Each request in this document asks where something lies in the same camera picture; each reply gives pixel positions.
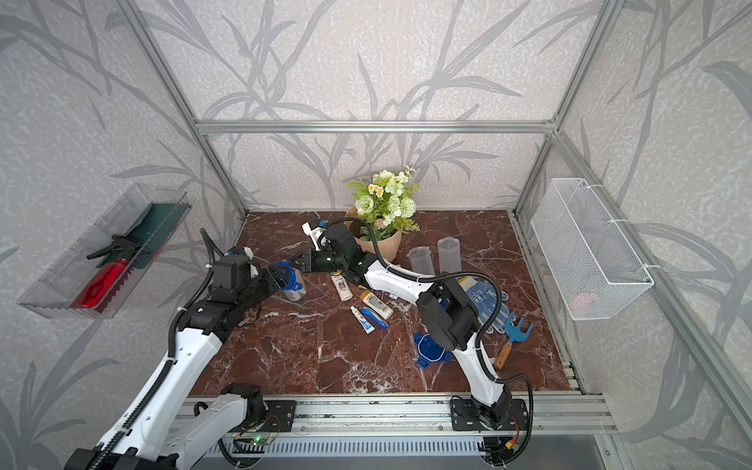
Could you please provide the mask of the blue cup lid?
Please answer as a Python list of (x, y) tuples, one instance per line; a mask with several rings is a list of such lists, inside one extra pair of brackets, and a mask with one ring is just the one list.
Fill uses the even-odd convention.
[(426, 369), (434, 363), (448, 362), (452, 359), (452, 353), (436, 343), (429, 334), (415, 333), (413, 343), (417, 350), (416, 363), (421, 369)]

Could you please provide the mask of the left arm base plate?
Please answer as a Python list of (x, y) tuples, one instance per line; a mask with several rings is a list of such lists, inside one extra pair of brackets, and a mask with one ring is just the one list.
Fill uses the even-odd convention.
[(237, 431), (243, 430), (245, 435), (251, 433), (277, 434), (290, 433), (293, 428), (297, 402), (292, 399), (274, 399), (265, 401), (266, 417), (258, 423), (241, 426)]

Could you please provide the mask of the yellow-capped lotion bottle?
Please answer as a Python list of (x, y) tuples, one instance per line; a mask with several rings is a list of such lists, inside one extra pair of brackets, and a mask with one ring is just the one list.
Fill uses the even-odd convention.
[(342, 272), (338, 271), (338, 272), (332, 273), (331, 280), (342, 302), (350, 301), (353, 298), (353, 293), (349, 287), (347, 280), (344, 278)]
[(371, 291), (364, 291), (360, 299), (374, 312), (384, 320), (388, 320), (394, 313), (394, 310), (384, 303), (376, 294)]

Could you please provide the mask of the blue-lidded clear kit cup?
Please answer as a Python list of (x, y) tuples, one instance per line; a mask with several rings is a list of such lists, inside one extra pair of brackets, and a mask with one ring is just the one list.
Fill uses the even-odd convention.
[(435, 268), (429, 247), (414, 247), (409, 250), (407, 256), (409, 257), (410, 268), (413, 272), (427, 276), (435, 275)]
[(291, 302), (298, 302), (307, 294), (307, 288), (301, 272), (297, 268), (293, 268), (287, 262), (278, 262), (285, 274), (287, 275), (287, 283), (282, 288), (282, 294)]
[(462, 270), (461, 244), (457, 238), (445, 237), (437, 242), (440, 273)]

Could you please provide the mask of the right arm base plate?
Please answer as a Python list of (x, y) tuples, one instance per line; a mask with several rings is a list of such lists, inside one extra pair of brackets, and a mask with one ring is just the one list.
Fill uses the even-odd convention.
[(450, 398), (454, 431), (527, 431), (530, 412), (524, 399), (502, 397), (493, 407), (475, 399)]

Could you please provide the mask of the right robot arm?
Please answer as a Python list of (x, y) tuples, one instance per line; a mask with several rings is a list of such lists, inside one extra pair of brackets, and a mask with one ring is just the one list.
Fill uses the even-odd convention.
[[(292, 258), (305, 273), (342, 271), (346, 280), (366, 289), (384, 291), (415, 305), (422, 323), (434, 341), (454, 354), (469, 385), (471, 399), (479, 411), (490, 418), (507, 413), (512, 400), (506, 385), (525, 380), (519, 373), (500, 378), (482, 344), (482, 335), (501, 311), (503, 298), (495, 280), (474, 271), (429, 276), (400, 268), (382, 257), (376, 248), (372, 253), (360, 248), (346, 227), (347, 222), (366, 225), (357, 217), (343, 217), (327, 223), (312, 219), (303, 224), (305, 235), (313, 248)], [(495, 308), (485, 323), (480, 313), (458, 283), (464, 276), (487, 281), (495, 290)]]

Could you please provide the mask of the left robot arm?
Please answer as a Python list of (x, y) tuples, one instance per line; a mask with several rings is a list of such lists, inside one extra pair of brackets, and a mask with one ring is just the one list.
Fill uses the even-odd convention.
[(287, 287), (292, 276), (287, 264), (260, 266), (246, 255), (216, 260), (207, 297), (184, 307), (172, 321), (163, 364), (99, 444), (75, 450), (67, 468), (189, 469), (228, 432), (263, 423), (268, 408), (260, 388), (236, 384), (170, 434), (182, 403), (246, 312)]

